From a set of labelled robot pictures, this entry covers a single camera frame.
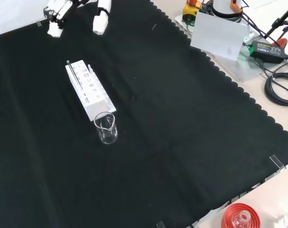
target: coiled black cable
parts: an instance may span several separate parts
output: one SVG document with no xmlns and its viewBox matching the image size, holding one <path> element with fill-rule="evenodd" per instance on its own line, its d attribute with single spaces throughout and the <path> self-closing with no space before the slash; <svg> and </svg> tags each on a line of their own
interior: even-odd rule
<svg viewBox="0 0 288 228">
<path fill-rule="evenodd" d="M 268 97 L 269 100 L 271 100 L 273 103 L 277 104 L 277 105 L 281 105 L 281 106 L 288 106 L 288 100 L 281 98 L 280 96 L 278 96 L 276 94 L 276 92 L 274 91 L 273 87 L 272 87 L 272 83 L 284 88 L 287 92 L 288 89 L 282 85 L 280 85 L 279 83 L 277 83 L 275 80 L 282 78 L 282 79 L 286 79 L 288 80 L 288 72 L 287 73 L 277 73 L 277 71 L 279 69 L 281 69 L 282 67 L 286 66 L 288 63 L 283 64 L 282 66 L 280 66 L 279 68 L 277 68 L 271 76 L 267 75 L 266 71 L 271 72 L 270 70 L 266 69 L 263 64 L 259 63 L 257 61 L 257 63 L 259 64 L 259 66 L 262 68 L 262 70 L 264 71 L 264 73 L 266 74 L 266 76 L 268 77 L 264 86 L 264 91 L 265 91 L 265 95 Z"/>
</svg>

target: red lid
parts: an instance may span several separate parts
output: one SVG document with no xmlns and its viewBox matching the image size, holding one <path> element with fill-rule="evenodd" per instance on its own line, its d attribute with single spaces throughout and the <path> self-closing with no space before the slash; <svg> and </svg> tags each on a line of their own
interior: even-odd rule
<svg viewBox="0 0 288 228">
<path fill-rule="evenodd" d="M 221 227 L 222 228 L 234 228 L 232 225 L 232 217 L 236 213 L 240 213 L 241 211 L 246 210 L 251 215 L 251 227 L 250 228 L 260 228 L 261 221 L 258 213 L 250 206 L 243 203 L 234 203 L 230 205 L 222 218 Z"/>
<path fill-rule="evenodd" d="M 197 2 L 197 0 L 188 0 L 188 2 L 189 2 L 189 4 L 190 5 L 196 5 L 196 2 Z"/>
</svg>

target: glass beaker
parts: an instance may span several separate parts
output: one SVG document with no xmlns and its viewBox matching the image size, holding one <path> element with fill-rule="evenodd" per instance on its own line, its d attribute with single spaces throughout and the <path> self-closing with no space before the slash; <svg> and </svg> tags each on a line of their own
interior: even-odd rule
<svg viewBox="0 0 288 228">
<path fill-rule="evenodd" d="M 112 113 L 99 113 L 94 120 L 98 136 L 104 144 L 111 144 L 117 140 L 115 117 Z"/>
</svg>

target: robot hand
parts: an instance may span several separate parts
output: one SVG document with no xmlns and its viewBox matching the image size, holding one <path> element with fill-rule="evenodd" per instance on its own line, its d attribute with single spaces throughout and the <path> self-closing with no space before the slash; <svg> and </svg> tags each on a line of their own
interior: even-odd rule
<svg viewBox="0 0 288 228">
<path fill-rule="evenodd" d="M 81 4 L 89 0 L 51 0 L 44 8 L 44 15 L 50 20 L 48 34 L 53 37 L 60 37 L 66 17 L 69 12 L 76 10 Z M 93 21 L 93 32 L 102 35 L 108 25 L 108 18 L 111 9 L 111 0 L 99 0 L 98 12 Z"/>
</svg>

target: black stand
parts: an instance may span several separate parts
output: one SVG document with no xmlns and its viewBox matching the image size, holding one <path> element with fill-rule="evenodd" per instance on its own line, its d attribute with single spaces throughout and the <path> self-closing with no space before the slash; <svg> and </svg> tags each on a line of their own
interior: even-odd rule
<svg viewBox="0 0 288 228">
<path fill-rule="evenodd" d="M 281 18 L 276 19 L 276 21 L 271 25 L 272 28 L 268 31 L 268 33 L 264 36 L 264 38 L 266 39 L 267 37 L 269 37 L 271 33 L 274 30 L 276 30 L 279 26 L 288 25 L 288 21 L 286 20 L 287 17 L 288 17 L 288 11 Z M 283 28 L 283 34 L 279 38 L 282 38 L 287 32 L 288 32 L 288 26 Z"/>
</svg>

